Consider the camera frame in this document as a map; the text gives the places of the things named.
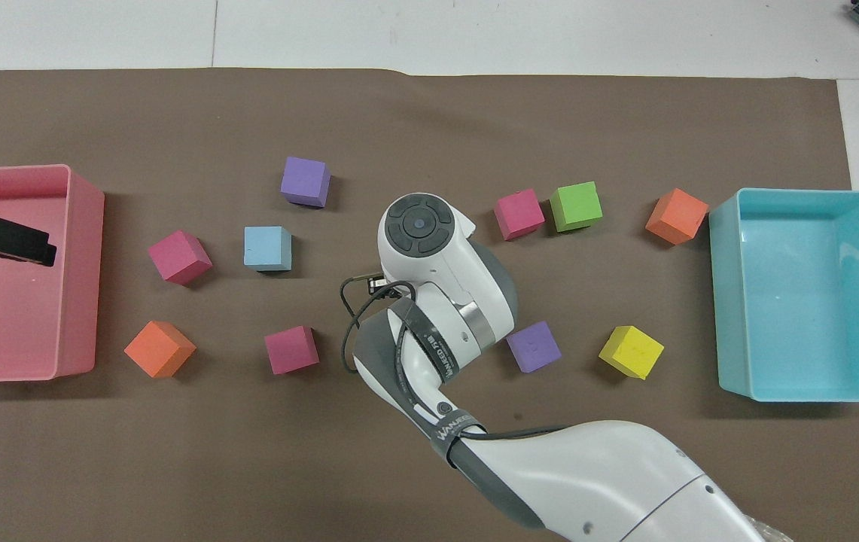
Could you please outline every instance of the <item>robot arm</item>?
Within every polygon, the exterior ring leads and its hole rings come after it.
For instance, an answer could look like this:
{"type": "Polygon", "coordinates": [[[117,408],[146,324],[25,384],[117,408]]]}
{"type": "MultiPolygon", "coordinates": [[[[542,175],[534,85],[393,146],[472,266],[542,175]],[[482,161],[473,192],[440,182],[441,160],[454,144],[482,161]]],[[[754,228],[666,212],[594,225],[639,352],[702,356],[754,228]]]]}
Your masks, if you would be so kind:
{"type": "Polygon", "coordinates": [[[379,224],[385,277],[411,297],[361,323],[364,381],[496,507],[570,540],[762,541],[732,501],[673,443],[629,422],[589,422],[525,438],[488,435],[439,387],[516,321],[504,267],[474,225],[429,194],[403,196],[379,224]]]}

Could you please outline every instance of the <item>block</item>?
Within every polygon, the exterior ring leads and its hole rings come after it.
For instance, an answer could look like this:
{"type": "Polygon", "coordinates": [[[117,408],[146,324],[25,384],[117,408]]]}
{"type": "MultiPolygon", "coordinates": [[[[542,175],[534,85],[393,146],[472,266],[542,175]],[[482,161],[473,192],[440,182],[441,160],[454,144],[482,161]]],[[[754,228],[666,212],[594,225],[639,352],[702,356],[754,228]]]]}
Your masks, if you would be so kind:
{"type": "Polygon", "coordinates": [[[545,367],[559,360],[563,354],[553,340],[550,326],[544,322],[536,322],[526,329],[506,337],[509,349],[513,351],[516,364],[523,373],[533,373],[540,367],[545,367]]]}
{"type": "Polygon", "coordinates": [[[212,268],[212,260],[198,237],[183,230],[151,245],[148,254],[162,279],[182,287],[212,268]]]}
{"type": "Polygon", "coordinates": [[[556,231],[593,226],[604,217],[597,196],[597,183],[581,182],[557,188],[550,197],[556,231]]]}
{"type": "Polygon", "coordinates": [[[282,173],[282,195],[300,206],[324,207],[331,176],[325,162],[289,157],[282,173]]]}
{"type": "Polygon", "coordinates": [[[265,337],[272,373],[283,374],[318,363],[312,328],[299,326],[265,337]]]}
{"type": "Polygon", "coordinates": [[[646,380],[660,352],[663,352],[663,345],[642,330],[633,326],[619,326],[604,345],[600,358],[626,376],[646,380]]]}
{"type": "Polygon", "coordinates": [[[646,228],[670,243],[679,245],[696,236],[708,209],[707,203],[680,188],[674,188],[657,200],[646,228]]]}
{"type": "Polygon", "coordinates": [[[172,376],[195,351],[195,345],[168,322],[151,320],[125,353],[151,378],[172,376]]]}
{"type": "Polygon", "coordinates": [[[532,188],[499,198],[494,212],[499,231],[506,241],[533,233],[546,220],[532,188]]]}
{"type": "Polygon", "coordinates": [[[243,258],[256,271],[291,271],[292,234],[281,226],[247,226],[243,258]]]}

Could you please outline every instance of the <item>teal container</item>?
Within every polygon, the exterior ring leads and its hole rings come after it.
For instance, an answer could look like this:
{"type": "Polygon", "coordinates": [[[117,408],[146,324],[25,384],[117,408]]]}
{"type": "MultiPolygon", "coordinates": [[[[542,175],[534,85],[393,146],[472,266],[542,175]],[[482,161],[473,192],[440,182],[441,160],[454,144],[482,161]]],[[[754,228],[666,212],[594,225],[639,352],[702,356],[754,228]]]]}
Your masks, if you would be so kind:
{"type": "Polygon", "coordinates": [[[745,188],[709,223],[721,388],[859,401],[859,192],[745,188]]]}

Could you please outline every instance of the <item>orange cube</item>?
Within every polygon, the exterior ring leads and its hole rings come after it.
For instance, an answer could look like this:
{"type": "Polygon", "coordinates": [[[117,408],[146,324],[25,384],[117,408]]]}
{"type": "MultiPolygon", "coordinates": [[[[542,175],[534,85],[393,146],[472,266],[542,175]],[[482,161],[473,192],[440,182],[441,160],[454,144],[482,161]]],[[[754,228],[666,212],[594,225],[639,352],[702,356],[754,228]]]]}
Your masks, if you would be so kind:
{"type": "Polygon", "coordinates": [[[172,376],[195,351],[195,345],[168,322],[151,320],[125,348],[151,378],[172,376]]]}
{"type": "Polygon", "coordinates": [[[674,188],[656,202],[656,209],[647,221],[647,230],[663,237],[670,243],[679,245],[690,241],[697,234],[709,206],[674,188]]]}

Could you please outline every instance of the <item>pink plastic container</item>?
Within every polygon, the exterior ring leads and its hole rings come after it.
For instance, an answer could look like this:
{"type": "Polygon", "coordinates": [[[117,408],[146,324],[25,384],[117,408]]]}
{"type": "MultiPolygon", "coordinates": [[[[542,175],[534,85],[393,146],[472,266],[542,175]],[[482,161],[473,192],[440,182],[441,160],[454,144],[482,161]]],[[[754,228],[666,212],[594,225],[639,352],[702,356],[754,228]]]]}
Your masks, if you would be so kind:
{"type": "Polygon", "coordinates": [[[54,267],[0,258],[0,381],[92,370],[105,194],[65,165],[0,168],[0,217],[57,247],[54,267]]]}

